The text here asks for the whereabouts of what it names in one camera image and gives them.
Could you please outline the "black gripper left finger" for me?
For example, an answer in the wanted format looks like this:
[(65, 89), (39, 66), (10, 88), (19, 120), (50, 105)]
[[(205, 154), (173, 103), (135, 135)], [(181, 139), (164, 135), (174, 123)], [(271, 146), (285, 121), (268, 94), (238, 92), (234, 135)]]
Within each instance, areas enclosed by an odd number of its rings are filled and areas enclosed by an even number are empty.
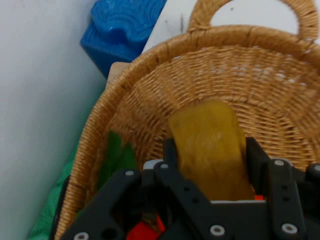
[(117, 170), (62, 235), (64, 240), (125, 240), (143, 215), (156, 211), (165, 225), (161, 240), (210, 240), (212, 205), (177, 168), (173, 139), (164, 161), (152, 169)]

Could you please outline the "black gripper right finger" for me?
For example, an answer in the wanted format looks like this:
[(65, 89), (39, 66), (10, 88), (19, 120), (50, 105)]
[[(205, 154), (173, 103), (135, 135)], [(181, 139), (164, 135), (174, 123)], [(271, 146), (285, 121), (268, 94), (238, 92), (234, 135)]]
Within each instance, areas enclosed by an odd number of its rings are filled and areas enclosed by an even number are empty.
[(246, 138), (249, 181), (266, 198), (274, 240), (320, 238), (320, 165), (302, 171), (288, 160), (270, 158), (253, 138)]

